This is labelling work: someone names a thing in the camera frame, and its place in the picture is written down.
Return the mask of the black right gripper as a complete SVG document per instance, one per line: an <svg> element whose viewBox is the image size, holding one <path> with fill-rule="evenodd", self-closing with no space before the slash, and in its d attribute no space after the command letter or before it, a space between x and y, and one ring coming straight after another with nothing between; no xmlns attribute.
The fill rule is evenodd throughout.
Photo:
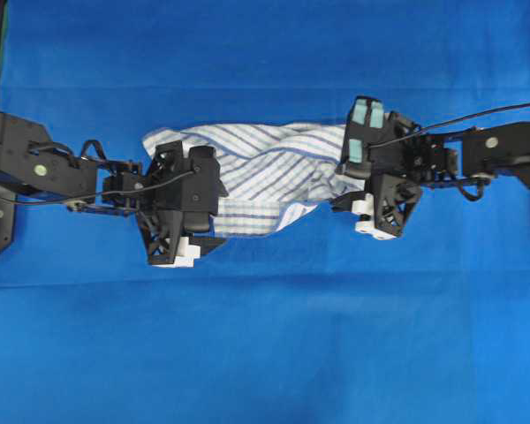
<svg viewBox="0 0 530 424"><path fill-rule="evenodd" d="M329 201L334 212L360 217L355 231L374 239L397 239L404 233L410 215L421 197L421 188L409 178L405 145L401 137L416 124L392 111L386 115L390 130L381 143L370 148L374 168L365 180L364 192L349 192Z"/></svg>

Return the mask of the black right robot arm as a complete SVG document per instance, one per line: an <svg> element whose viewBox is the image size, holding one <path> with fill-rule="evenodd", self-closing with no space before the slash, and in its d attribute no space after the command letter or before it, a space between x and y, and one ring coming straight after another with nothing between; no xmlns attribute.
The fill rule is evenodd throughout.
<svg viewBox="0 0 530 424"><path fill-rule="evenodd" d="M530 122L429 134L397 112L357 107L346 122L337 174L364 187L332 199L333 211L358 216L360 233L399 238L423 188L455 188L479 201L506 175L530 190Z"/></svg>

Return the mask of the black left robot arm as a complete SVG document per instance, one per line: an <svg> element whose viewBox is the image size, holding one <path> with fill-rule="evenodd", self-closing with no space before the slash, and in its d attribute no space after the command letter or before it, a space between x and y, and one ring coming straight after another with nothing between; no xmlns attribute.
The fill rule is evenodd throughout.
<svg viewBox="0 0 530 424"><path fill-rule="evenodd" d="M0 253L13 241L18 206L60 205L133 216L149 265L191 267L225 242L210 232L226 194L212 147L166 142L144 169L108 159L98 140L75 155L43 125L0 113Z"/></svg>

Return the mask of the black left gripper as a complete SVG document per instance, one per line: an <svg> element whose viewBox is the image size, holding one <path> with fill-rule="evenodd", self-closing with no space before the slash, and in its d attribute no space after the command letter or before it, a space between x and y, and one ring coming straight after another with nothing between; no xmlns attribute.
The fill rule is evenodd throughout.
<svg viewBox="0 0 530 424"><path fill-rule="evenodd" d="M150 265L176 263L179 242L184 235L184 212L180 209L182 179L189 175L180 141L155 147L144 177L147 190L140 194L140 210L136 214ZM225 238L183 237L184 264L192 268L196 260L225 243Z"/></svg>

